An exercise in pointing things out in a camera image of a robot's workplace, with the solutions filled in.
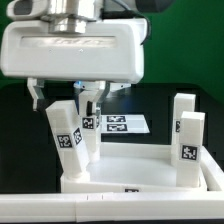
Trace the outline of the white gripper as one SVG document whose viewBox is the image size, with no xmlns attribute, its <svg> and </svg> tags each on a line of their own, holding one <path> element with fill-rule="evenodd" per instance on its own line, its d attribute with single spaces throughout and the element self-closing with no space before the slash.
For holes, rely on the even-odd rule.
<svg viewBox="0 0 224 224">
<path fill-rule="evenodd" d="M 45 99 L 45 80 L 100 81 L 87 114 L 97 115 L 111 82 L 137 83 L 144 74 L 143 19 L 91 22 L 83 34 L 49 32 L 43 21 L 20 21 L 3 34 L 0 69 L 8 77 L 27 77 L 33 110 Z"/>
</svg>

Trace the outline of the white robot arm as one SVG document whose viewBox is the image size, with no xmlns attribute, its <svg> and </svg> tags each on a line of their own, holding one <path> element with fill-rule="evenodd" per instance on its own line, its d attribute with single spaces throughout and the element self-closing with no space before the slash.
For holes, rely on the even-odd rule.
<svg viewBox="0 0 224 224">
<path fill-rule="evenodd" d="M 38 107 L 46 80 L 108 84 L 144 76 L 147 13 L 162 13 L 175 0 L 11 0 L 0 51 L 6 77 L 26 78 Z"/>
</svg>

